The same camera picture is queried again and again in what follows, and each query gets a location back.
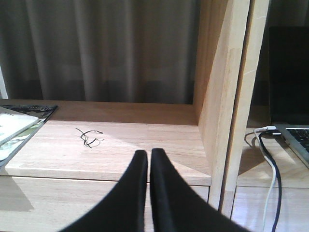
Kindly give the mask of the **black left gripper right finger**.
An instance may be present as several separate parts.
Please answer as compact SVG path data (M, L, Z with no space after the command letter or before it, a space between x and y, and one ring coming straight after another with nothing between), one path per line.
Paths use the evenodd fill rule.
M151 154L150 196L156 232L245 232L196 194L164 149Z

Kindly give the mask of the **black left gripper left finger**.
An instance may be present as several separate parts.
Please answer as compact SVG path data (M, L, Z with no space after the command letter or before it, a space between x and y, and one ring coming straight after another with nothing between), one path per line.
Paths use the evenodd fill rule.
M147 153L137 150L117 184L89 212L63 232L143 232Z

